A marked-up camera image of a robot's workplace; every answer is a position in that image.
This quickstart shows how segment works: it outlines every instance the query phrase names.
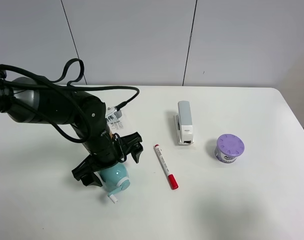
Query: white tag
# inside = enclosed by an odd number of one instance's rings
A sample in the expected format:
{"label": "white tag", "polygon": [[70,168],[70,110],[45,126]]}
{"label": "white tag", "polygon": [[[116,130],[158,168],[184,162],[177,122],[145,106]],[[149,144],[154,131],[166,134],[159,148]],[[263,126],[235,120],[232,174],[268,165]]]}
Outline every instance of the white tag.
{"label": "white tag", "polygon": [[106,118],[107,124],[109,124],[109,125],[118,120],[114,113],[109,114],[108,116],[105,116],[105,118]]}
{"label": "white tag", "polygon": [[108,122],[108,125],[110,126],[110,130],[112,132],[115,132],[115,131],[117,131],[119,129],[123,129],[124,128],[122,122],[120,120],[117,120],[117,119],[115,121],[113,121],[113,122]]}

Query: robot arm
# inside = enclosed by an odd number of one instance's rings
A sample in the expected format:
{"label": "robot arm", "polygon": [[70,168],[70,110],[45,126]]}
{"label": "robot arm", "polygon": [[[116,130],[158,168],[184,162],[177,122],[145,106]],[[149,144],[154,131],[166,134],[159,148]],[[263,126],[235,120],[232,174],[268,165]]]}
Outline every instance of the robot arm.
{"label": "robot arm", "polygon": [[[13,68],[19,69],[19,73],[22,72],[28,77],[20,77],[12,82],[6,81],[4,70]],[[94,172],[112,167],[118,162],[124,162],[128,154],[131,154],[134,161],[138,163],[140,153],[143,151],[140,144],[141,136],[137,132],[124,137],[112,133],[105,119],[105,103],[98,97],[85,92],[93,91],[93,89],[135,90],[137,88],[124,86],[76,87],[70,84],[58,86],[53,84],[54,82],[43,76],[25,72],[20,68],[0,65],[0,113],[8,113],[14,121],[19,123],[50,123],[68,140],[82,143],[89,155],[72,170],[72,173],[74,178],[78,181],[81,180],[85,186],[101,187],[102,183]],[[126,102],[123,102],[117,108],[121,108],[125,104]],[[80,139],[68,136],[58,127],[58,125],[65,124],[70,124]]]}

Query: purple and white container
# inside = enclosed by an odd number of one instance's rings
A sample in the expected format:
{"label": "purple and white container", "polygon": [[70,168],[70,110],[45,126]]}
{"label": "purple and white container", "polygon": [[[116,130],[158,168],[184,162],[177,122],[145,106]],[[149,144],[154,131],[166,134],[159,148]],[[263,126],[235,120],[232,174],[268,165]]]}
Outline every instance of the purple and white container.
{"label": "purple and white container", "polygon": [[244,152],[243,141],[233,134],[223,134],[216,142],[215,156],[221,162],[230,164]]}

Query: light blue object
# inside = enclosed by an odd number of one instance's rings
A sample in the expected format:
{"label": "light blue object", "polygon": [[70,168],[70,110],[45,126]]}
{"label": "light blue object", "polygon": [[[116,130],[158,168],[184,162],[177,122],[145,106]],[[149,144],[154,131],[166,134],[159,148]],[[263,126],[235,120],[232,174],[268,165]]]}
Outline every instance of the light blue object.
{"label": "light blue object", "polygon": [[105,189],[109,192],[107,196],[113,203],[116,203],[118,200],[114,195],[125,190],[131,184],[125,166],[119,162],[113,167],[101,170],[99,174]]}

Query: marker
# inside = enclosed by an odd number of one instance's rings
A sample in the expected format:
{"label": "marker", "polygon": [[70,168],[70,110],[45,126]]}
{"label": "marker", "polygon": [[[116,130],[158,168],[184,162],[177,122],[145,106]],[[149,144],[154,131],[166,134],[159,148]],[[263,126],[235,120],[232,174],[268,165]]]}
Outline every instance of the marker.
{"label": "marker", "polygon": [[165,163],[165,160],[163,158],[163,155],[162,155],[162,149],[160,148],[159,144],[155,145],[154,146],[154,149],[156,151],[156,154],[158,156],[158,159],[160,160],[161,164],[162,164],[162,167],[166,173],[166,176],[167,176],[167,179],[168,181],[170,182],[170,185],[171,185],[171,188],[174,190],[174,189],[177,189],[178,188],[178,184],[174,178],[174,175],[170,173],[166,163]]}

